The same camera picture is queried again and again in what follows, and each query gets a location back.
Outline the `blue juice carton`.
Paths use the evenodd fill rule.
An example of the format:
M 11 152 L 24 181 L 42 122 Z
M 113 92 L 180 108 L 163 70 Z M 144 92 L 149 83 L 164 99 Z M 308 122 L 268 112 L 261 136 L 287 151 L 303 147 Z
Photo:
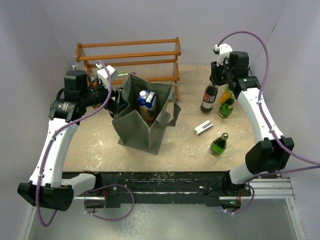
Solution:
M 139 92 L 137 104 L 143 120 L 149 124 L 156 119 L 156 93 L 149 90 Z

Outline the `green canvas bag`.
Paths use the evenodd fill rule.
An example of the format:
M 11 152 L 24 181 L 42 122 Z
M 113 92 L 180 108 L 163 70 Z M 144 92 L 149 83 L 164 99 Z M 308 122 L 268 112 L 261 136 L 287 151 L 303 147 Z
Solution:
M 121 96 L 128 103 L 116 113 L 112 125 L 119 136 L 118 143 L 130 148 L 157 155 L 167 127 L 175 127 L 181 107 L 176 99 L 174 84 L 149 82 L 134 74 L 121 85 Z M 141 91 L 155 93 L 155 120 L 148 123 L 143 119 L 138 106 Z

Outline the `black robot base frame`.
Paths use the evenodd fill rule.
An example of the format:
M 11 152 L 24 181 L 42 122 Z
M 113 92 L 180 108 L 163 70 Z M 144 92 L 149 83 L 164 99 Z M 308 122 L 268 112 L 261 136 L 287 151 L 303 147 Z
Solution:
M 225 188 L 226 171 L 105 171 L 98 186 L 106 190 L 85 192 L 87 200 L 106 200 L 105 207 L 121 204 L 187 204 L 237 208 L 241 197 L 251 196 L 246 185 Z

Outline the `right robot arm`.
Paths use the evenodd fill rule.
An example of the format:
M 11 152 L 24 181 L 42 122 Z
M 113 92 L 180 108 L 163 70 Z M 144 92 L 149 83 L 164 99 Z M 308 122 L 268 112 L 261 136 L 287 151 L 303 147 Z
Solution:
M 244 163 L 230 170 L 222 183 L 223 192 L 233 196 L 253 176 L 283 170 L 290 157 L 283 148 L 292 150 L 294 141 L 285 137 L 273 121 L 257 77 L 249 75 L 249 55 L 229 46 L 213 51 L 218 58 L 211 63 L 210 80 L 214 86 L 228 85 L 247 114 L 255 138 Z

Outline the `cola glass bottle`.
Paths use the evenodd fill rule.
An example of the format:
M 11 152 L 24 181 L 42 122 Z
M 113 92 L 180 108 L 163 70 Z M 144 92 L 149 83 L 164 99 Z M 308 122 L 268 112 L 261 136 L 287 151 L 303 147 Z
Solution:
M 213 103 L 216 101 L 218 94 L 218 88 L 212 83 L 209 83 L 205 88 L 202 103 L 200 105 L 200 110 L 203 114 L 208 114 L 213 108 Z

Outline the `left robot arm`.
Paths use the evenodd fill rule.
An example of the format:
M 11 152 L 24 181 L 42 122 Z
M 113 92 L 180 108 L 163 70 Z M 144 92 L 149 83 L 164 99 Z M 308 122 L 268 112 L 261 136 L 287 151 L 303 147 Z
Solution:
M 106 110 L 116 108 L 112 97 L 120 92 L 110 88 L 118 72 L 110 65 L 100 69 L 99 88 L 88 85 L 84 70 L 70 70 L 64 87 L 50 106 L 48 131 L 39 161 L 27 183 L 20 183 L 17 193 L 29 204 L 65 212 L 73 199 L 84 192 L 98 196 L 103 191 L 101 174 L 84 171 L 63 179 L 63 167 L 72 138 L 88 107 L 102 104 Z

